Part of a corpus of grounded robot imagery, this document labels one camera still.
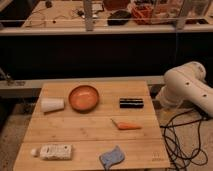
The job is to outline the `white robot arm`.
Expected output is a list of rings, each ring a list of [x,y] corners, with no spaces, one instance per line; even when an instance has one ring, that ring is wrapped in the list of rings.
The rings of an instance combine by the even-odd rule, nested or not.
[[[213,117],[213,88],[205,83],[205,77],[205,67],[196,61],[169,69],[156,99],[167,109],[188,100]]]

